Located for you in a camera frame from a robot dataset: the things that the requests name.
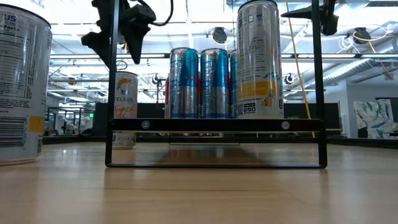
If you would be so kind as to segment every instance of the ductwork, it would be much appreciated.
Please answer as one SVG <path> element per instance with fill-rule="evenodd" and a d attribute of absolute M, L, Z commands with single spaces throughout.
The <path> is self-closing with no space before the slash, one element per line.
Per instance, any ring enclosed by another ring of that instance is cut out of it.
<path fill-rule="evenodd" d="M 378 54 L 398 54 L 398 37 L 394 37 L 379 44 L 375 51 Z M 372 50 L 368 50 L 365 54 L 373 54 Z M 372 58 L 364 58 L 362 60 L 357 60 L 351 63 L 344 63 L 337 65 L 325 72 L 323 72 L 323 85 L 327 86 L 332 83 L 338 83 L 353 75 L 357 75 L 364 72 L 372 67 L 375 67 L 380 62 L 376 62 Z M 314 88 L 315 81 L 312 81 L 304 86 L 305 88 Z"/>

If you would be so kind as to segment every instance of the silver can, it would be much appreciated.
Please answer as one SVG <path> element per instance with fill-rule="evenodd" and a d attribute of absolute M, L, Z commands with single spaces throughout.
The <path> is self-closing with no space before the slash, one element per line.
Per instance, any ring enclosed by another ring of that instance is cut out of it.
<path fill-rule="evenodd" d="M 137 118 L 137 75 L 131 72 L 116 72 L 114 92 L 115 119 Z M 113 133 L 113 149 L 132 149 L 136 145 L 136 134 L 115 131 Z"/>
<path fill-rule="evenodd" d="M 228 59 L 224 49 L 200 54 L 202 118 L 230 118 Z"/>
<path fill-rule="evenodd" d="M 189 48 L 170 53 L 170 118 L 198 118 L 198 52 Z"/>
<path fill-rule="evenodd" d="M 51 40 L 45 19 L 0 4 L 0 165 L 40 156 Z"/>
<path fill-rule="evenodd" d="M 238 118 L 238 58 L 236 50 L 229 56 L 231 82 L 231 118 Z"/>
<path fill-rule="evenodd" d="M 274 1 L 238 10 L 239 118 L 283 118 L 279 12 Z"/>

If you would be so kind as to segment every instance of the black post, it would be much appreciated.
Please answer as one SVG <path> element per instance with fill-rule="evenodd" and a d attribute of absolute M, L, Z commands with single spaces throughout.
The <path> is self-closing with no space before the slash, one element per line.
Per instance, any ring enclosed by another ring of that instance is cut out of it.
<path fill-rule="evenodd" d="M 80 122 L 81 122 L 81 108 L 79 108 L 79 125 L 77 126 L 77 133 L 78 134 L 80 134 Z"/>
<path fill-rule="evenodd" d="M 55 130 L 56 130 L 55 123 L 57 122 L 57 119 L 58 119 L 58 116 L 57 116 L 58 115 L 58 111 L 57 111 L 57 114 L 53 113 L 53 115 L 54 115 L 54 122 L 52 123 L 52 129 L 55 132 Z"/>
<path fill-rule="evenodd" d="M 75 125 L 76 122 L 76 112 L 73 112 L 73 125 Z"/>
<path fill-rule="evenodd" d="M 111 62 L 109 66 L 109 87 L 108 87 L 108 127 L 106 130 L 106 151 L 105 165 L 112 163 L 112 141 L 113 141 L 113 110 L 114 110 L 114 86 L 116 81 L 116 55 L 118 47 L 118 26 L 119 26 L 119 0 L 110 0 L 113 8 L 112 34 L 111 34 Z"/>
<path fill-rule="evenodd" d="M 322 68 L 322 45 L 320 32 L 319 0 L 312 0 L 312 35 L 313 35 L 313 62 L 315 67 L 315 93 L 317 98 L 317 115 L 321 120 L 321 131 L 318 134 L 319 165 L 328 165 L 326 151 L 326 129 L 325 124 L 325 99 L 323 96 L 323 68 Z"/>
<path fill-rule="evenodd" d="M 67 111 L 65 110 L 65 119 L 67 119 Z M 66 131 L 67 131 L 67 122 L 64 121 L 63 122 L 63 126 L 65 127 L 65 129 L 63 130 L 63 134 L 65 135 Z"/>

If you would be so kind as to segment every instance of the white can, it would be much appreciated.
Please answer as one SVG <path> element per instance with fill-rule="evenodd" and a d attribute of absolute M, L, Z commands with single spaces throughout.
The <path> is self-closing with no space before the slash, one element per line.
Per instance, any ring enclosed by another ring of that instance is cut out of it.
<path fill-rule="evenodd" d="M 137 118 L 137 75 L 131 72 L 116 72 L 114 111 L 115 119 Z M 132 149 L 136 145 L 135 133 L 115 131 L 113 149 Z"/>
<path fill-rule="evenodd" d="M 239 8 L 239 118 L 284 117 L 279 39 L 274 1 L 249 1 Z"/>
<path fill-rule="evenodd" d="M 40 156 L 51 40 L 45 19 L 0 4 L 0 165 Z"/>

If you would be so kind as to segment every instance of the spotlight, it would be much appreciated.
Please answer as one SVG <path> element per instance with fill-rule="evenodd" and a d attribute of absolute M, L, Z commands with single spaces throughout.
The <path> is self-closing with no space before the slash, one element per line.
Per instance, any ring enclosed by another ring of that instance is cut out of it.
<path fill-rule="evenodd" d="M 353 34 L 354 42 L 356 44 L 366 44 L 366 40 L 371 39 L 371 35 L 366 31 L 365 27 L 357 27 L 355 28 L 355 32 Z"/>
<path fill-rule="evenodd" d="M 291 73 L 289 73 L 287 76 L 285 76 L 285 83 L 287 85 L 293 84 L 293 80 L 294 80 L 294 77 Z"/>
<path fill-rule="evenodd" d="M 226 33 L 224 27 L 216 27 L 211 36 L 217 44 L 225 44 Z"/>

